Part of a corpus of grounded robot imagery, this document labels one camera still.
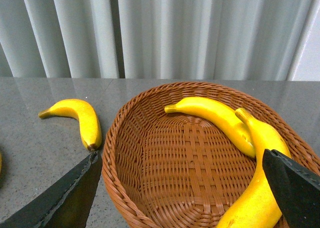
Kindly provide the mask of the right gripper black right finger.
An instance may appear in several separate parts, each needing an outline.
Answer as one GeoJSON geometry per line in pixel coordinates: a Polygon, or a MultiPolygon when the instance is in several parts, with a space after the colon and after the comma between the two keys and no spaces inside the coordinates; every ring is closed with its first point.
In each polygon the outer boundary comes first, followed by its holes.
{"type": "Polygon", "coordinates": [[[266,149],[262,167],[290,228],[320,226],[320,176],[275,149],[266,149]]]}

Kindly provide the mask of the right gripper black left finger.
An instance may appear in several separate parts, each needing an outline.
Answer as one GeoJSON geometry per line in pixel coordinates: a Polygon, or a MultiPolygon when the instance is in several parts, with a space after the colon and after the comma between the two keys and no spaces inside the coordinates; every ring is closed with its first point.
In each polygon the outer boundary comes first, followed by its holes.
{"type": "Polygon", "coordinates": [[[102,171],[99,152],[89,154],[2,228],[85,228],[102,171]]]}

